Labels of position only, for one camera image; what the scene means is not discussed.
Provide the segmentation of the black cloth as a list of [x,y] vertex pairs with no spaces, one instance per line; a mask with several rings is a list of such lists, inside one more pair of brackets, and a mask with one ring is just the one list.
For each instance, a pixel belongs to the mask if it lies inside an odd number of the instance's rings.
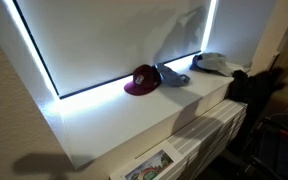
[[232,73],[233,81],[229,85],[227,97],[245,103],[249,111],[260,110],[274,91],[285,86],[278,81],[282,73],[282,68],[274,68],[248,76],[244,71],[236,70]]

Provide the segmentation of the maroon baseball cap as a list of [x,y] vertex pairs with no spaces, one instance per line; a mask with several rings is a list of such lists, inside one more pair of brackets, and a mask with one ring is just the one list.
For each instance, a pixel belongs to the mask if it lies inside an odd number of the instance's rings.
[[133,79],[124,85],[124,91],[130,95],[142,96],[151,93],[161,84],[157,69],[144,64],[133,72]]

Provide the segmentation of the grey blue cap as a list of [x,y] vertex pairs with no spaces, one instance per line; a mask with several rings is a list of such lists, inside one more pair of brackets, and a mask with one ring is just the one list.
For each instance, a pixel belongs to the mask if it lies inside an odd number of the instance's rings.
[[190,77],[186,74],[179,74],[163,63],[158,63],[156,67],[169,86],[180,87],[189,84]]

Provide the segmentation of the dark blue cap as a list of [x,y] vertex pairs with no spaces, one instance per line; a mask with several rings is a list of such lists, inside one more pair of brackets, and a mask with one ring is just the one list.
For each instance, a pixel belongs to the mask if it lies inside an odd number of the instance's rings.
[[198,65],[197,65],[197,62],[201,60],[200,56],[199,55],[195,55],[192,59],[192,62],[191,62],[191,65],[190,65],[190,70],[202,70],[202,68],[200,68]]

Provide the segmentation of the light grey baseball cap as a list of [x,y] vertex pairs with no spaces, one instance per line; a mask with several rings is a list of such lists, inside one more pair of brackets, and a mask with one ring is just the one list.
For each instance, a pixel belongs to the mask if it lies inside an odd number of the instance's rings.
[[226,56],[220,53],[202,53],[197,56],[196,65],[201,69],[216,71],[227,77],[231,77],[237,70],[248,71],[248,68],[228,62]]

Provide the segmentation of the white roller blind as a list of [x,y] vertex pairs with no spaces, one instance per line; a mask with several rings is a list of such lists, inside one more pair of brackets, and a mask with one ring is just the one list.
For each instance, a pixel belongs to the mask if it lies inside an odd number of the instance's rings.
[[13,2],[61,98],[203,50],[211,7],[211,0]]

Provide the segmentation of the white radiator heater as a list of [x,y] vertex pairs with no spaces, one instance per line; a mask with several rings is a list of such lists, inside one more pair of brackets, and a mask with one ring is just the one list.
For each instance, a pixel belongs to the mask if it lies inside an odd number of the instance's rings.
[[161,167],[140,173],[144,180],[194,180],[236,137],[247,105],[228,99],[164,140],[158,148]]

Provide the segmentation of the black red cart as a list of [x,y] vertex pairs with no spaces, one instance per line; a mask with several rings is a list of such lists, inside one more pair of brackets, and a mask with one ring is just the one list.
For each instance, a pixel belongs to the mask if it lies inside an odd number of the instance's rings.
[[261,120],[243,160],[259,173],[260,180],[288,180],[288,114]]

